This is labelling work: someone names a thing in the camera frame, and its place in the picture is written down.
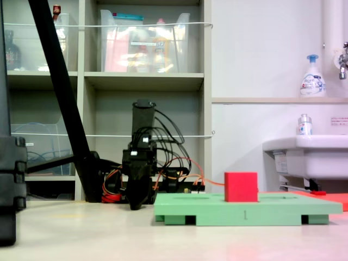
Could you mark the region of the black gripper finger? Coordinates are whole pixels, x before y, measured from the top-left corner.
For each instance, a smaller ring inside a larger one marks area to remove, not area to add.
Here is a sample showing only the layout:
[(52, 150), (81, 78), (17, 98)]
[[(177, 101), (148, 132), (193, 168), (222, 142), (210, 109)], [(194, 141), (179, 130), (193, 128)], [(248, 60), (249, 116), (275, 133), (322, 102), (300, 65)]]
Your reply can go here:
[(131, 210), (139, 210), (139, 182), (128, 177), (127, 182), (127, 200)]
[(143, 204), (151, 199), (152, 196), (152, 177), (148, 171), (140, 171), (141, 177), (139, 182), (140, 188), (140, 199), (138, 203), (138, 209), (142, 207)]

